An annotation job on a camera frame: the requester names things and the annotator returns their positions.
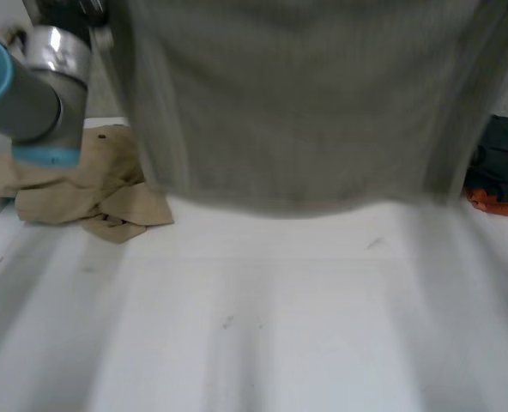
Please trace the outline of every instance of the red cloth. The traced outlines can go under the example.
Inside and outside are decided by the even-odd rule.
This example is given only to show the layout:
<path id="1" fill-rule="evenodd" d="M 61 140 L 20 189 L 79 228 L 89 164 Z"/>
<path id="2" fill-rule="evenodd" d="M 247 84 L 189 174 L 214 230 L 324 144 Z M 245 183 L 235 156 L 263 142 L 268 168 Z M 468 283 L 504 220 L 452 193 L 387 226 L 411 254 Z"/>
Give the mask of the red cloth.
<path id="1" fill-rule="evenodd" d="M 484 189 L 466 191 L 468 200 L 474 208 L 494 215 L 508 216 L 508 203 L 501 203 L 496 196 L 488 196 Z"/>

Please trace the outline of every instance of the blurry gray towel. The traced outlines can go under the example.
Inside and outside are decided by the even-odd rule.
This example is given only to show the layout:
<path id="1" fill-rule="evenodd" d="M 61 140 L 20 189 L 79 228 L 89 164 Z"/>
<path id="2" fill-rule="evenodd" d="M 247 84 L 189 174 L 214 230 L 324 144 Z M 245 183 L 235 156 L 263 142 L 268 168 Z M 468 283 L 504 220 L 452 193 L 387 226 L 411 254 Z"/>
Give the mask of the blurry gray towel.
<path id="1" fill-rule="evenodd" d="M 152 187 L 252 206 L 457 196 L 507 0 L 112 0 L 103 59 Z"/>

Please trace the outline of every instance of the beige cloth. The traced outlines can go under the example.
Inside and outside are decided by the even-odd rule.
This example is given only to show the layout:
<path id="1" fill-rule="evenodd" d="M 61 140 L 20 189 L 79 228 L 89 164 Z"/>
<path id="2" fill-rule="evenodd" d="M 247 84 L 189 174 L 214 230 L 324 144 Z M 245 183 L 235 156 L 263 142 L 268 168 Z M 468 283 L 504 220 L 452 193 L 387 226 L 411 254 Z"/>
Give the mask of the beige cloth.
<path id="1" fill-rule="evenodd" d="M 0 198 L 15 198 L 24 221 L 81 221 L 103 239 L 122 243 L 146 226 L 172 223 L 161 193 L 144 183 L 136 143 L 127 126 L 84 130 L 75 169 L 33 167 L 0 156 Z"/>

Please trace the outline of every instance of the dark stain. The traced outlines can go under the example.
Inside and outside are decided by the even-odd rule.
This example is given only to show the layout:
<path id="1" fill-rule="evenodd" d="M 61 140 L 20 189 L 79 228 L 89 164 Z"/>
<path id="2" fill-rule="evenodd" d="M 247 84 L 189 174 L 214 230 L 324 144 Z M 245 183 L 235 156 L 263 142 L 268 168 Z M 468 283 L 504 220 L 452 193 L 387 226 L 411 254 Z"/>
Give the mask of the dark stain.
<path id="1" fill-rule="evenodd" d="M 384 243 L 385 243 L 384 238 L 376 238 L 375 240 L 372 241 L 372 243 L 369 246 L 366 247 L 366 249 L 368 251 L 370 251 L 371 249 L 374 249 L 377 246 L 383 245 Z"/>
<path id="2" fill-rule="evenodd" d="M 224 324 L 222 325 L 223 329 L 228 329 L 228 328 L 231 328 L 231 326 L 233 325 L 233 320 L 235 319 L 234 316 L 228 316 L 226 318 L 226 321 L 224 322 Z"/>

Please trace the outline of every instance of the white tabletop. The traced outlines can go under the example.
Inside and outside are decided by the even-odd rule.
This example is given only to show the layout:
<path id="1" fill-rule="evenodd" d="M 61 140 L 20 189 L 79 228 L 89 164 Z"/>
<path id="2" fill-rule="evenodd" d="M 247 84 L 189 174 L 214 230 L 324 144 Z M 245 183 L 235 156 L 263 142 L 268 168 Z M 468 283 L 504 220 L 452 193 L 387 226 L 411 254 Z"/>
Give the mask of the white tabletop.
<path id="1" fill-rule="evenodd" d="M 508 219 L 170 197 L 111 245 L 0 215 L 0 412 L 508 411 Z"/>

